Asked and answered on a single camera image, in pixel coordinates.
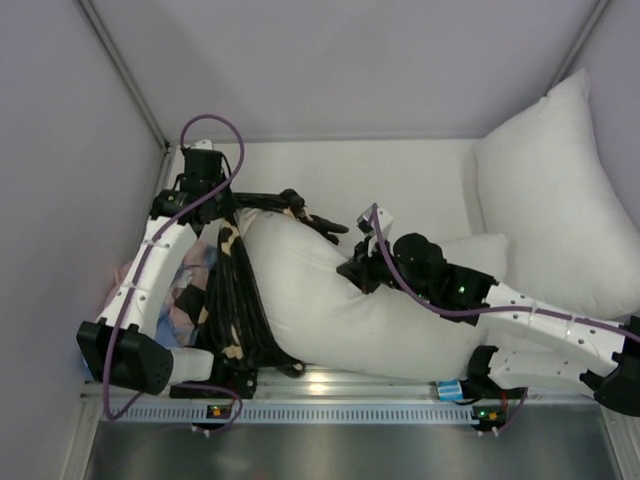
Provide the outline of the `black floral pillowcase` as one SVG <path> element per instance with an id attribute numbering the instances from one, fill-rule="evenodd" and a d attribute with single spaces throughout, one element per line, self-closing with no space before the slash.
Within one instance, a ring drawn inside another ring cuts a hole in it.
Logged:
<path id="1" fill-rule="evenodd" d="M 310 213 L 305 199 L 293 189 L 279 194 L 238 192 L 233 197 L 236 210 L 222 217 L 216 266 L 208 275 L 204 293 L 181 296 L 203 301 L 199 313 L 189 312 L 197 328 L 195 347 L 211 352 L 231 370 L 274 367 L 290 378 L 299 378 L 306 373 L 306 365 L 278 346 L 268 326 L 238 214 L 242 209 L 283 214 L 335 245 L 349 228 Z"/>

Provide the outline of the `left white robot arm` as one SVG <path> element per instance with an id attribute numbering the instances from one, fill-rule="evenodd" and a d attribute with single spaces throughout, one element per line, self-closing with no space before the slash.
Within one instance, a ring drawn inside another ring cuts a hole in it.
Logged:
<path id="1" fill-rule="evenodd" d="M 164 347 L 156 331 L 175 274 L 212 216 L 198 206 L 174 223 L 170 219 L 225 179 L 223 154 L 211 141 L 186 147 L 184 171 L 173 188 L 154 198 L 143 240 L 115 295 L 98 319 L 82 322 L 76 334 L 93 380 L 157 395 L 168 386 L 210 378 L 212 353 Z"/>

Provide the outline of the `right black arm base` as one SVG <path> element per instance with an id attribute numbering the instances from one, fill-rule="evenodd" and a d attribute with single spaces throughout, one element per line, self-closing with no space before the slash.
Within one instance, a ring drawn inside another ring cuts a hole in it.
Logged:
<path id="1" fill-rule="evenodd" d="M 462 379 L 438 381 L 435 383 L 438 399 L 457 405 L 471 405 L 485 399 L 499 399 L 502 389 L 489 378 L 489 362 L 498 352 L 495 346 L 477 347 Z"/>

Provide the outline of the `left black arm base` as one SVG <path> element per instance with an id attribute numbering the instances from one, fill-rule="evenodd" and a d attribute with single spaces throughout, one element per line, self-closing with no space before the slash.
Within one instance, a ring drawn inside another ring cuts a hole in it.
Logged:
<path id="1" fill-rule="evenodd" d="M 252 399 L 257 388 L 257 370 L 233 370 L 226 366 L 216 367 L 206 381 L 192 381 L 196 385 L 222 387 L 238 394 L 243 400 Z M 176 399 L 230 399 L 230 396 L 210 389 L 193 386 L 172 386 L 169 397 Z"/>

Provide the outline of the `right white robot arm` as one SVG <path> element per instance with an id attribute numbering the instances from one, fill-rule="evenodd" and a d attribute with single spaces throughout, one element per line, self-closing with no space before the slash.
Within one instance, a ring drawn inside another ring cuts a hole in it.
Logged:
<path id="1" fill-rule="evenodd" d="M 639 414 L 636 316 L 618 323 L 558 311 L 490 274 L 448 262 L 439 245 L 418 233 L 395 243 L 369 236 L 336 271 L 364 294 L 385 285 L 407 293 L 443 319 L 535 345 L 532 352 L 477 346 L 466 377 L 481 391 L 563 389 L 623 415 Z"/>

